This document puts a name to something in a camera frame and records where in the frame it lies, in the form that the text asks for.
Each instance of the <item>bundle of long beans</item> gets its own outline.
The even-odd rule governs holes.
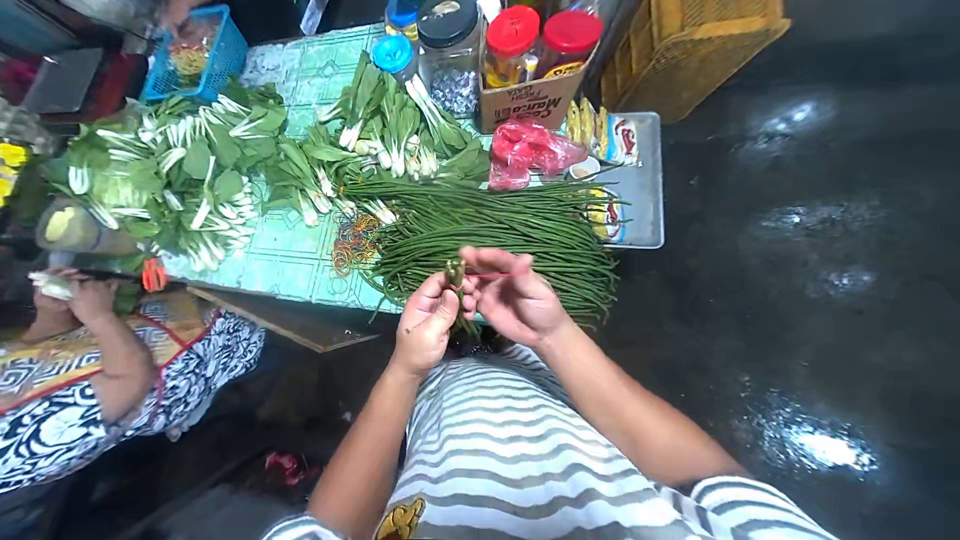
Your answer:
[[[534,270],[550,282],[566,311],[595,328],[609,313],[617,281],[616,262],[585,217],[590,206],[612,200],[596,195],[606,193],[597,189],[602,186],[563,181],[480,191],[470,184],[411,184],[378,175],[349,183],[344,192],[380,198],[397,214],[374,239],[380,259],[368,276],[385,300],[401,305],[423,280],[449,260],[458,261],[462,246],[496,247],[533,255]]]

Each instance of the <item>striped shirt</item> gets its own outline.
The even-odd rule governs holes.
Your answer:
[[[424,382],[377,538],[834,538],[763,482],[655,483],[573,410],[525,347],[445,361]],[[341,538],[299,516],[266,540]]]

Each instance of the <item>man's right hand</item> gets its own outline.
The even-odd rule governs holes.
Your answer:
[[[511,274],[478,279],[474,294],[477,311],[508,339],[537,348],[573,324],[550,283],[533,271],[533,256],[467,246],[460,258],[472,274]]]

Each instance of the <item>wicker basket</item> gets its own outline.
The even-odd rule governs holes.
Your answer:
[[[782,0],[643,0],[601,79],[612,111],[685,118],[790,27]]]

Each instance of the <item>basket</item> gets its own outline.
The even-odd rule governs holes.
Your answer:
[[[224,87],[230,75],[239,73],[247,59],[247,41],[240,34],[233,20],[230,8],[211,6],[190,12],[194,21],[213,19],[219,21],[213,46],[210,47],[206,67],[196,86],[181,89],[180,75],[170,61],[170,43],[173,35],[165,32],[156,51],[154,64],[147,74],[147,83],[143,86],[141,97],[145,101],[155,101],[170,96],[183,96],[198,102],[216,101],[217,94]]]
[[[681,120],[790,28],[782,16],[782,0],[643,0],[604,70],[603,104]]]

